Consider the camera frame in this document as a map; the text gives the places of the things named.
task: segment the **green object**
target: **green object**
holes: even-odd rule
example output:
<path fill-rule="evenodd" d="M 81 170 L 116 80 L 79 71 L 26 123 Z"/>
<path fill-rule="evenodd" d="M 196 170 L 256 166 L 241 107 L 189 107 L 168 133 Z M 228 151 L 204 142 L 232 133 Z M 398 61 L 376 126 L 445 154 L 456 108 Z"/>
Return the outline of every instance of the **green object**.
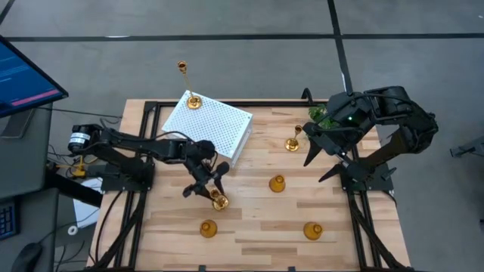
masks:
<path fill-rule="evenodd" d="M 316 121 L 326 113 L 326 104 L 319 104 L 316 107 L 309 108 L 309 117 L 311 117 L 313 121 Z M 337 122 L 332 122 L 329 119 L 324 119 L 322 122 L 319 123 L 319 126 L 324 129 L 329 129 L 336 128 L 339 126 L 339 124 Z"/>

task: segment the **small orange bell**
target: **small orange bell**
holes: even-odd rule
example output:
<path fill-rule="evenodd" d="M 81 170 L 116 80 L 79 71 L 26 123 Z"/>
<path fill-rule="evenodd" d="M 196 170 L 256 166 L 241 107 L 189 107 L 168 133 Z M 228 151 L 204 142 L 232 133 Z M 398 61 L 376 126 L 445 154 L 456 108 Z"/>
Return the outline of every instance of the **small orange bell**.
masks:
<path fill-rule="evenodd" d="M 269 181 L 269 187 L 272 192 L 280 193 L 286 188 L 286 181 L 282 175 L 277 175 Z"/>
<path fill-rule="evenodd" d="M 317 240 L 323 234 L 323 227 L 315 222 L 309 222 L 304 225 L 304 235 L 309 240 Z"/>
<path fill-rule="evenodd" d="M 214 220 L 205 220 L 200 225 L 200 234 L 205 238 L 212 238 L 217 234 L 217 224 Z"/>

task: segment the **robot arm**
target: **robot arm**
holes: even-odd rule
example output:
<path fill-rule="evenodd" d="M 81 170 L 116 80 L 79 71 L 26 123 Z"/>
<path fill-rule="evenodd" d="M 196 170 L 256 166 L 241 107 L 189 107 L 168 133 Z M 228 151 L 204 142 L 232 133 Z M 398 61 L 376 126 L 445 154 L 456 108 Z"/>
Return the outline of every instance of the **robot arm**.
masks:
<path fill-rule="evenodd" d="M 335 94 L 328 101 L 327 114 L 323 118 L 329 118 L 335 128 L 320 128 L 317 124 L 322 119 L 306 123 L 303 127 L 311 144 L 305 166 L 322 149 L 328 155 L 338 156 L 342 163 L 320 181 L 338 174 L 342 169 L 357 181 L 367 181 L 376 167 L 395 156 L 425 150 L 438 131 L 435 116 L 422 110 L 399 86 L 378 88 L 363 94 Z M 390 135 L 388 144 L 358 162 L 351 160 L 347 153 L 374 125 L 398 125 L 399 128 Z"/>
<path fill-rule="evenodd" d="M 148 169 L 153 164 L 143 161 L 139 156 L 127 157 L 114 148 L 131 150 L 166 164 L 183 164 L 195 179 L 195 183 L 183 191 L 184 197 L 195 192 L 195 194 L 212 199 L 205 187 L 211 179 L 214 179 L 217 189 L 223 194 L 221 178 L 229 170 L 228 163 L 223 162 L 212 172 L 212 166 L 207 160 L 212 159 L 216 152 L 210 141 L 145 139 L 121 133 L 112 128 L 103 128 L 96 124 L 74 125 L 68 148 L 73 154 L 94 155 L 116 166 L 133 182 L 143 182 L 145 178 L 148 178 Z"/>

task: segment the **gray concrete floor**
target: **gray concrete floor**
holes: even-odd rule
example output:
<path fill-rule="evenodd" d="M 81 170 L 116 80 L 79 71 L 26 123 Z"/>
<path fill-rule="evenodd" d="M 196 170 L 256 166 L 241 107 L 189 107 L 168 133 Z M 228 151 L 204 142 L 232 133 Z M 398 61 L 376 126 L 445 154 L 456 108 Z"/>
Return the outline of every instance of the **gray concrete floor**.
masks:
<path fill-rule="evenodd" d="M 480 0 L 338 0 L 336 8 L 343 34 L 484 32 Z M 332 31 L 321 0 L 16 0 L 0 26 L 10 37 Z M 324 98 L 343 90 L 333 40 L 15 45 L 68 90 L 70 98 L 54 106 L 70 110 L 119 115 L 129 98 L 180 97 L 185 87 L 178 60 L 189 62 L 195 91 L 213 98 L 293 98 L 304 87 Z M 481 271 L 482 158 L 453 159 L 448 149 L 484 134 L 484 40 L 352 40 L 344 46 L 356 91 L 402 85 L 439 122 L 428 150 L 391 162 L 398 168 L 393 181 L 412 265 Z M 53 114 L 51 143 L 59 153 L 67 151 L 72 125 L 82 122 L 97 119 Z M 391 132 L 379 131 L 382 139 Z M 72 207 L 61 206 L 67 208 L 59 220 L 71 221 Z M 69 257 L 91 236 L 92 228 L 76 241 L 61 234 L 58 244 L 73 243 Z M 85 250 L 76 259 L 86 258 Z"/>

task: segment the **gold object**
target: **gold object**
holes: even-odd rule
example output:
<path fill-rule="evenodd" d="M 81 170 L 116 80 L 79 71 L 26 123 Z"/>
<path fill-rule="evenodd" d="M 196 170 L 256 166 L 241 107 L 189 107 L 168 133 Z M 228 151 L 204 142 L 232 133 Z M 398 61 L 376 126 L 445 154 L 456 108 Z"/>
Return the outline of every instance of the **gold object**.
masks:
<path fill-rule="evenodd" d="M 309 222 L 304 225 L 304 235 L 309 240 L 317 240 L 323 234 L 323 227 L 315 222 Z"/>
<path fill-rule="evenodd" d="M 294 128 L 294 138 L 289 138 L 286 140 L 286 149 L 289 150 L 290 152 L 294 152 L 296 150 L 299 149 L 299 142 L 296 140 L 296 137 L 297 135 L 299 135 L 299 133 L 301 133 L 301 131 L 303 131 L 303 127 L 300 126 L 300 125 L 297 125 L 295 128 Z"/>
<path fill-rule="evenodd" d="M 280 193 L 286 188 L 286 181 L 284 177 L 281 175 L 277 175 L 269 181 L 269 188 L 271 188 L 272 192 Z"/>
<path fill-rule="evenodd" d="M 205 220 L 200 225 L 200 234 L 205 238 L 212 238 L 217 234 L 217 224 L 214 220 Z"/>
<path fill-rule="evenodd" d="M 194 95 L 191 92 L 191 85 L 190 85 L 190 82 L 188 81 L 188 76 L 187 76 L 187 62 L 180 60 L 177 63 L 177 66 L 180 72 L 183 74 L 183 77 L 185 78 L 185 83 L 187 83 L 188 90 L 190 92 L 190 97 L 187 99 L 187 106 L 192 110 L 196 110 L 202 106 L 202 98 L 200 98 L 197 95 Z"/>
<path fill-rule="evenodd" d="M 212 206 L 215 210 L 221 211 L 228 207 L 228 198 L 222 195 L 219 190 L 212 189 L 210 191 L 210 197 L 213 198 Z"/>

